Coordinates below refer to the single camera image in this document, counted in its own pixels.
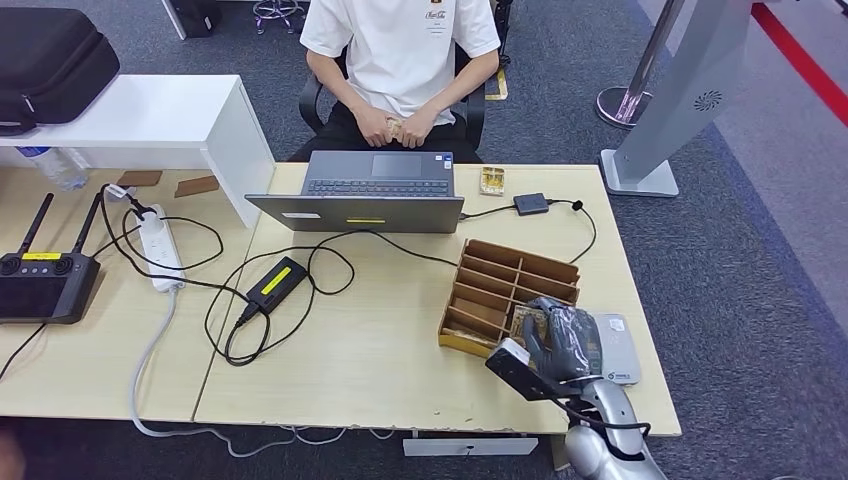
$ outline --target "hand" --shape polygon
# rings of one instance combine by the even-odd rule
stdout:
[[[388,119],[393,118],[394,115],[370,105],[351,111],[356,118],[360,133],[372,148],[382,147],[392,141]]]
[[[400,127],[400,143],[406,148],[415,148],[424,145],[424,140],[433,129],[433,124],[436,122],[436,116],[439,112],[432,112],[424,107],[418,110],[411,117],[403,121]]]

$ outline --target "touchpad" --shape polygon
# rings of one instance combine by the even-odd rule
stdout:
[[[372,177],[414,178],[421,176],[420,155],[374,155]]]

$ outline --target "gray carpet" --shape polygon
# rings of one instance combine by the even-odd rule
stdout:
[[[281,29],[256,36],[245,4],[225,5],[227,21],[214,37],[179,43],[155,0],[20,3],[87,11],[126,73],[240,73],[275,155],[308,138],[295,105],[303,51]],[[501,163],[595,162],[622,133],[597,120],[592,99],[632,73],[647,18],[633,0],[517,0],[513,15],[510,97],[490,105],[481,155]],[[848,478],[841,330],[803,271],[793,274],[797,260],[715,128],[672,166],[679,198],[612,199],[684,432],[651,439],[657,461],[680,479]],[[353,432],[325,447],[234,460],[213,438],[151,440],[126,422],[8,422],[38,479],[570,478],[551,472],[544,442],[528,457],[411,459],[398,438]],[[245,449],[283,435],[225,428]]]

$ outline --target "stanchion base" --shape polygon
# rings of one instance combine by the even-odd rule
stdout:
[[[631,117],[629,121],[625,122],[615,118],[615,116],[618,114],[618,109],[621,107],[621,102],[624,100],[624,94],[626,92],[627,87],[610,87],[601,91],[601,93],[598,94],[598,98],[595,100],[595,113],[601,117],[601,120],[609,123],[613,127],[632,130],[633,127],[636,126],[636,122],[639,121],[639,117],[642,116],[642,112],[648,108],[648,105],[651,103],[651,99],[654,98],[654,96],[648,92],[644,92],[642,94],[642,98],[639,100],[639,104],[636,105],[636,111],[633,112],[633,117]]]

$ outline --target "robotic hand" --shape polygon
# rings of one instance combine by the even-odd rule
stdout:
[[[565,448],[582,478],[666,480],[643,439],[643,429],[647,435],[650,425],[637,423],[624,390],[600,375],[602,350],[594,318],[550,298],[540,297],[528,306],[546,316],[549,347],[534,317],[525,317],[521,326],[536,369],[525,361],[526,352],[523,359],[514,356],[520,346],[511,339],[486,365],[527,400],[551,400],[565,410],[571,421]]]

